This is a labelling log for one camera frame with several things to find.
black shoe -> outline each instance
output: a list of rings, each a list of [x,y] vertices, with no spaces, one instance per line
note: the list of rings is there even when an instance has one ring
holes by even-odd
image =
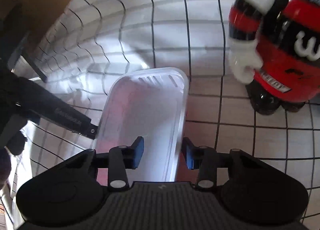
[[[288,112],[298,112],[302,107],[304,107],[305,102],[281,102],[281,106],[283,109]]]
[[[277,97],[268,93],[257,81],[253,80],[245,87],[247,89],[252,108],[256,112],[262,115],[271,115],[279,108],[281,101]]]

translucent plastic tray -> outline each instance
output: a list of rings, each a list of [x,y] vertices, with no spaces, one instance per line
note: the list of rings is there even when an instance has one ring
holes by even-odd
[[[176,68],[125,74],[110,89],[96,140],[97,153],[131,145],[143,136],[139,167],[127,170],[133,181],[174,181],[186,115],[188,78]],[[98,181],[107,184],[107,170]]]

white label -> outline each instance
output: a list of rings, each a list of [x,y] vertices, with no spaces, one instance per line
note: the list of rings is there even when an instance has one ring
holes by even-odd
[[[280,83],[279,81],[275,80],[271,75],[268,75],[266,72],[260,70],[260,75],[264,81],[266,81],[270,86],[280,92],[288,92],[291,89]]]

mascot toy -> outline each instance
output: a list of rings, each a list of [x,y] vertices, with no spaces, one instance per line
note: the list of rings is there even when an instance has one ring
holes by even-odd
[[[236,0],[229,65],[262,115],[297,112],[320,92],[320,0]]]

grid cloth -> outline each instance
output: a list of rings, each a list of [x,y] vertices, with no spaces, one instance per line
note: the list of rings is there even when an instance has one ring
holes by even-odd
[[[48,76],[43,86],[98,125],[108,91],[122,74],[173,66],[190,80],[185,136],[228,153],[240,148],[296,178],[309,205],[301,222],[320,228],[320,99],[298,113],[255,113],[244,85],[231,75],[228,14],[234,0],[72,0],[34,52]],[[11,196],[28,179],[94,141],[47,121],[29,122],[15,158]],[[196,171],[179,164],[177,179]],[[218,183],[228,178],[218,171]]]

